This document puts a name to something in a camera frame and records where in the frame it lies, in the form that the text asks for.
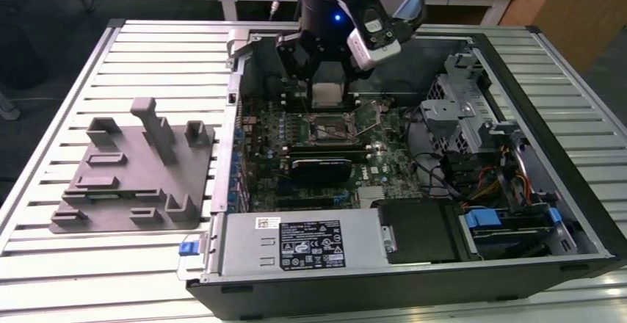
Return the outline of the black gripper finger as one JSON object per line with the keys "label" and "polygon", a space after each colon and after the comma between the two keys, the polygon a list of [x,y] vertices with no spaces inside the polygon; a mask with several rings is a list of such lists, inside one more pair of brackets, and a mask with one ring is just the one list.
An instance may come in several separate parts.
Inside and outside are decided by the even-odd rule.
{"label": "black gripper finger", "polygon": [[312,78],[317,71],[317,37],[308,31],[278,34],[274,49],[289,78],[304,83],[305,97],[312,96]]}
{"label": "black gripper finger", "polygon": [[342,97],[346,98],[350,83],[360,79],[368,79],[374,69],[360,69],[358,66],[354,66],[354,60],[348,54],[341,55],[341,69],[344,71]]}

